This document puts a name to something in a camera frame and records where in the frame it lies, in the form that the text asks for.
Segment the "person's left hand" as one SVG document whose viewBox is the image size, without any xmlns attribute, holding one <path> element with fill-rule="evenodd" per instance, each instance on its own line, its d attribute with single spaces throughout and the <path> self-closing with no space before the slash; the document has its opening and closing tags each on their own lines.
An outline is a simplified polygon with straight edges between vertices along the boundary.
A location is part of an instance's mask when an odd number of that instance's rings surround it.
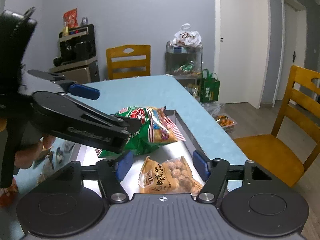
<svg viewBox="0 0 320 240">
<path fill-rule="evenodd" d="M 29 121 L 18 122 L 14 128 L 14 139 L 17 142 L 14 161 L 16 168 L 30 168 L 33 162 L 40 158 L 43 148 L 50 149 L 56 140 L 55 136 L 42 132 Z"/>
</svg>

